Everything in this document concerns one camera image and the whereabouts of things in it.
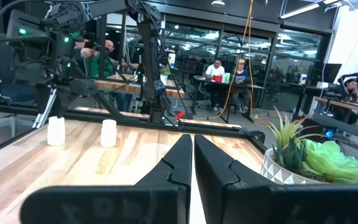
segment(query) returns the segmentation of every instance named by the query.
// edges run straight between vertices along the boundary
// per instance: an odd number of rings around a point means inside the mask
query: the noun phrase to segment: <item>green shirt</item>
[[[109,77],[112,75],[112,72],[114,71],[114,67],[110,63],[111,58],[107,57],[107,59],[104,61],[104,72],[103,77]],[[100,61],[100,55],[97,55],[92,58],[91,66],[89,68],[91,78],[98,78],[99,77],[99,61]]]

